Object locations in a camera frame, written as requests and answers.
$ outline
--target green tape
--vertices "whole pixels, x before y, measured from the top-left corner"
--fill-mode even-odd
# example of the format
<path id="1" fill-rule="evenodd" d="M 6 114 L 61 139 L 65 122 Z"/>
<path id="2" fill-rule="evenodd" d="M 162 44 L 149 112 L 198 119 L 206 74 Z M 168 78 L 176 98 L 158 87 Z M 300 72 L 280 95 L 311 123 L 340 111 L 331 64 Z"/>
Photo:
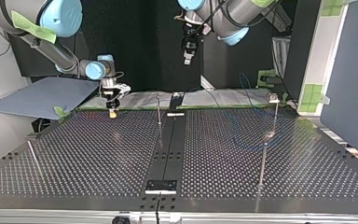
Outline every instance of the green tape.
<path id="1" fill-rule="evenodd" d="M 258 71 L 257 88 L 260 88 L 260 87 L 273 88 L 274 84 L 267 84 L 266 82 L 261 80 L 261 77 L 276 77 L 276 76 L 277 76 L 277 73 L 276 73 L 275 69 Z"/>
<path id="2" fill-rule="evenodd" d="M 54 44 L 57 39 L 55 31 L 34 24 L 16 11 L 11 11 L 11 19 L 13 20 L 14 27 L 22 29 L 37 38 L 47 40 L 52 44 Z"/>
<path id="3" fill-rule="evenodd" d="M 285 92 L 282 96 L 282 103 L 286 104 L 287 102 L 287 97 L 289 97 L 289 94 L 287 92 Z"/>
<path id="4" fill-rule="evenodd" d="M 69 115 L 69 113 L 63 111 L 62 107 L 60 107 L 60 106 L 54 106 L 54 111 L 55 111 L 56 115 L 60 116 L 60 118 L 65 118 L 66 116 Z"/>
<path id="5" fill-rule="evenodd" d="M 271 104 L 254 104 L 251 105 L 180 105 L 178 109 L 250 109 L 253 107 L 266 108 L 271 106 Z"/>
<path id="6" fill-rule="evenodd" d="M 306 84 L 301 98 L 300 112 L 315 113 L 322 101 L 322 85 Z"/>
<path id="7" fill-rule="evenodd" d="M 344 0 L 324 0 L 322 8 L 323 17 L 340 16 L 342 8 L 344 7 Z"/>
<path id="8" fill-rule="evenodd" d="M 258 7 L 267 7 L 269 4 L 271 4 L 274 0 L 252 0 L 255 5 Z"/>

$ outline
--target black bracket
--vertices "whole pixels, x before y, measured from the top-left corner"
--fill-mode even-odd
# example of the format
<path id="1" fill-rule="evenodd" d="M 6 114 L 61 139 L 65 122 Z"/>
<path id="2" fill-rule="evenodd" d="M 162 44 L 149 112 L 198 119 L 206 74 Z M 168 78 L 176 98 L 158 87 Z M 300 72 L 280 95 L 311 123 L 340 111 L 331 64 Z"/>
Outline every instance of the black bracket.
<path id="1" fill-rule="evenodd" d="M 176 194 L 176 180 L 149 180 L 146 185 L 146 194 L 169 195 Z"/>

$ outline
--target perforated metal table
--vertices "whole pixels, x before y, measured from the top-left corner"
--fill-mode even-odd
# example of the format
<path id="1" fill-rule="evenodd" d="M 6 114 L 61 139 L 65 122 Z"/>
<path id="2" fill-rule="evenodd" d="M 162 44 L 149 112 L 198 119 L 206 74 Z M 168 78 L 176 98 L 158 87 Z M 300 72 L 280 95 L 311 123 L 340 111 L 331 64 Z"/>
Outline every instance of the perforated metal table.
<path id="1" fill-rule="evenodd" d="M 258 186 L 268 141 L 264 186 Z M 176 180 L 175 195 L 146 195 Z M 358 214 L 358 160 L 281 108 L 81 111 L 0 160 L 0 209 Z"/>

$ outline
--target metal rod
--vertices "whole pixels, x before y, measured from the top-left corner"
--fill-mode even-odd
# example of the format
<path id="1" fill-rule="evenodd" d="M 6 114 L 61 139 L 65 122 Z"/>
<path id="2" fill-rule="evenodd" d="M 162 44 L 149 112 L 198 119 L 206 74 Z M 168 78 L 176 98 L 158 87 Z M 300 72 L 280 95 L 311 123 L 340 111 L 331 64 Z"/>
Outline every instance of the metal rod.
<path id="1" fill-rule="evenodd" d="M 34 162 L 36 163 L 37 169 L 39 170 L 39 173 L 43 176 L 42 169 L 40 168 L 39 165 L 39 159 L 36 157 L 36 154 L 34 153 L 34 147 L 32 146 L 31 141 L 27 141 L 27 143 L 28 143 L 28 147 L 31 150 L 32 156 L 34 157 Z"/>
<path id="2" fill-rule="evenodd" d="M 277 120 L 278 117 L 278 107 L 279 107 L 279 102 L 277 103 L 276 107 L 275 107 L 275 116 L 274 116 L 274 121 Z"/>
<path id="3" fill-rule="evenodd" d="M 276 128 L 276 124 L 277 124 L 277 118 L 278 118 L 278 108 L 279 108 L 279 102 L 277 103 L 276 107 L 275 107 L 275 116 L 274 116 L 274 125 L 272 127 L 272 131 L 275 133 L 275 128 Z"/>
<path id="4" fill-rule="evenodd" d="M 266 169 L 266 158 L 267 158 L 267 148 L 268 144 L 265 143 L 263 146 L 263 157 L 261 158 L 261 169 L 260 169 L 260 179 L 258 180 L 258 186 L 263 187 L 263 178 L 264 178 L 264 170 Z"/>
<path id="5" fill-rule="evenodd" d="M 161 111 L 159 110 L 159 94 L 157 93 L 158 124 L 161 125 Z"/>

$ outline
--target gray cloth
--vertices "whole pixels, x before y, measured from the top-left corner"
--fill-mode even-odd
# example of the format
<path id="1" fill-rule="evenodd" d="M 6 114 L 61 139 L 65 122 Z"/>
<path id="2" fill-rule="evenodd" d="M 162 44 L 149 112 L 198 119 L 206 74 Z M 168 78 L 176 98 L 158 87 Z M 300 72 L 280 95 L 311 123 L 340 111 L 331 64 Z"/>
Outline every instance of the gray cloth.
<path id="1" fill-rule="evenodd" d="M 171 100 L 171 93 L 162 92 L 158 93 L 161 107 L 169 107 Z M 120 109 L 135 109 L 145 107 L 157 106 L 157 92 L 133 92 L 122 99 L 120 99 Z M 80 108 L 82 109 L 98 109 L 106 108 L 106 99 L 102 97 L 94 97 Z"/>
<path id="2" fill-rule="evenodd" d="M 183 106 L 217 105 L 264 105 L 267 104 L 267 89 L 258 90 L 219 90 L 219 91 L 194 91 L 188 92 L 182 103 Z"/>
<path id="3" fill-rule="evenodd" d="M 0 100 L 0 112 L 43 119 L 59 119 L 54 107 L 70 112 L 98 88 L 98 82 L 46 77 Z"/>

